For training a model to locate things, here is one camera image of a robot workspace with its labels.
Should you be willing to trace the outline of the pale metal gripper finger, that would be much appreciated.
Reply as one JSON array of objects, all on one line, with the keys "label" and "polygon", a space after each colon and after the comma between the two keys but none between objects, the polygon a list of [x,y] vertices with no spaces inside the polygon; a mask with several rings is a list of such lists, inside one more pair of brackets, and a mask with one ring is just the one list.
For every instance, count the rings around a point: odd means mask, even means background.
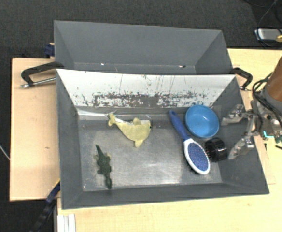
[{"label": "pale metal gripper finger", "polygon": [[233,160],[240,155],[246,155],[253,148],[255,148],[255,145],[252,141],[252,137],[244,136],[243,138],[239,139],[231,148],[228,159]]},{"label": "pale metal gripper finger", "polygon": [[238,123],[242,120],[242,112],[244,111],[243,104],[235,105],[228,114],[222,118],[221,126],[227,126],[228,124]]}]

